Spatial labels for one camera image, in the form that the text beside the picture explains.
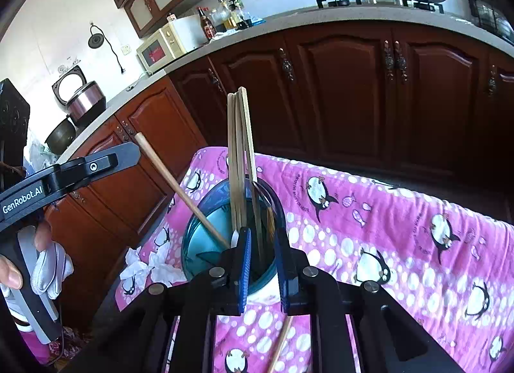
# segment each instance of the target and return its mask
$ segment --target blue gripper pad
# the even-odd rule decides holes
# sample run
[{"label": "blue gripper pad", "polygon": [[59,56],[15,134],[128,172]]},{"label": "blue gripper pad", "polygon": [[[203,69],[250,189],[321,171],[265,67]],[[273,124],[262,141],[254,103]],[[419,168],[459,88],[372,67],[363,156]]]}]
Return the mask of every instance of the blue gripper pad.
[{"label": "blue gripper pad", "polygon": [[285,228],[280,227],[277,229],[273,247],[275,249],[282,311],[287,313],[289,310],[289,297],[298,293],[298,275]]},{"label": "blue gripper pad", "polygon": [[248,282],[250,280],[250,259],[252,252],[252,235],[250,228],[241,227],[239,230],[239,239],[235,248],[235,257],[233,260],[232,273],[233,284],[237,292],[237,308],[243,313],[246,306],[246,298],[248,297]]}]

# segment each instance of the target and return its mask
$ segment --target black cable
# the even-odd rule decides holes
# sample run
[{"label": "black cable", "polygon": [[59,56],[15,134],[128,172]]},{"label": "black cable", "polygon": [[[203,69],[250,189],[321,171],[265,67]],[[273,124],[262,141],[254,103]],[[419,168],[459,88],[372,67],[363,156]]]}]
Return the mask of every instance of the black cable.
[{"label": "black cable", "polygon": [[59,322],[61,323],[61,352],[55,359],[46,363],[45,364],[46,367],[52,366],[56,361],[58,361],[58,359],[63,357],[63,354],[64,354],[64,324],[63,324],[63,313],[62,313],[60,300],[59,300]]},{"label": "black cable", "polygon": [[105,39],[105,41],[107,41],[107,44],[109,44],[109,47],[111,48],[112,53],[114,54],[114,56],[116,56],[116,61],[118,62],[118,66],[120,66],[121,74],[124,74],[125,73],[125,69],[121,66],[120,59],[118,58],[118,55],[116,54],[116,52],[112,48],[112,45],[109,42],[109,40],[107,39],[107,37],[105,36],[104,32],[102,31],[102,29],[99,26],[92,24],[91,27],[89,27],[89,32],[91,33],[91,35],[93,35],[93,27],[98,28],[100,30],[100,32],[102,33],[103,38]]}]

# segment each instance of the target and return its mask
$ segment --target gray countertop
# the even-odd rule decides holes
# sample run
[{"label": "gray countertop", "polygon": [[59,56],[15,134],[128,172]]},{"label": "gray countertop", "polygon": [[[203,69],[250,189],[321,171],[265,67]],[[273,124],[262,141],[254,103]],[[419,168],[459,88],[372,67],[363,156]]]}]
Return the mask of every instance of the gray countertop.
[{"label": "gray countertop", "polygon": [[287,14],[269,20],[259,26],[249,28],[237,32],[233,35],[226,36],[222,39],[212,41],[211,43],[186,54],[185,56],[175,60],[168,66],[156,72],[152,76],[141,79],[137,85],[130,91],[123,90],[107,103],[106,110],[97,117],[86,129],[81,132],[78,137],[71,143],[66,151],[60,156],[58,163],[65,163],[75,153],[75,151],[87,140],[87,138],[102,125],[109,117],[119,110],[128,101],[152,85],[157,80],[166,76],[168,73],[176,70],[187,63],[190,63],[200,57],[206,56],[214,51],[220,50],[232,44],[239,43],[247,39],[257,37],[259,35],[268,34],[274,31],[285,30],[288,28],[300,27],[323,22],[335,21],[400,21],[412,22],[423,25],[430,25],[446,30],[458,32],[471,38],[480,40],[492,47],[495,47],[509,56],[514,57],[514,46],[497,37],[490,32],[476,27],[471,22],[461,20],[446,14],[423,11],[415,8],[405,8],[396,6],[346,6],[344,8],[325,8],[325,9],[307,9],[297,13]]}]

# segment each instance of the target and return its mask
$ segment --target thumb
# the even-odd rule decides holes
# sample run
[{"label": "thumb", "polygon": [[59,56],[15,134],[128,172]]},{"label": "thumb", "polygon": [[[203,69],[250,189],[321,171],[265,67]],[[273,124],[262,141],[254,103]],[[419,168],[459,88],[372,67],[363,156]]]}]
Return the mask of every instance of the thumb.
[{"label": "thumb", "polygon": [[0,283],[13,289],[21,289],[22,275],[14,264],[0,256]]}]

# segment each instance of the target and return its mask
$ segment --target metal screw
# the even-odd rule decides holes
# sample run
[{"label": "metal screw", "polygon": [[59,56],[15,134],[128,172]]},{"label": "metal screw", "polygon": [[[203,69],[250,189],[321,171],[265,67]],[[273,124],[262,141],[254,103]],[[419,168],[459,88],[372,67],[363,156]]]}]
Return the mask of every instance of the metal screw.
[{"label": "metal screw", "polygon": [[367,290],[371,293],[377,293],[380,286],[375,281],[365,281],[363,284],[364,290]]},{"label": "metal screw", "polygon": [[209,274],[211,277],[222,277],[225,274],[225,269],[223,267],[213,267],[209,270]]},{"label": "metal screw", "polygon": [[160,295],[164,292],[164,286],[162,283],[154,283],[148,288],[150,295]]},{"label": "metal screw", "polygon": [[307,267],[303,268],[303,274],[307,277],[316,277],[318,275],[319,271],[315,267],[308,265]]}]

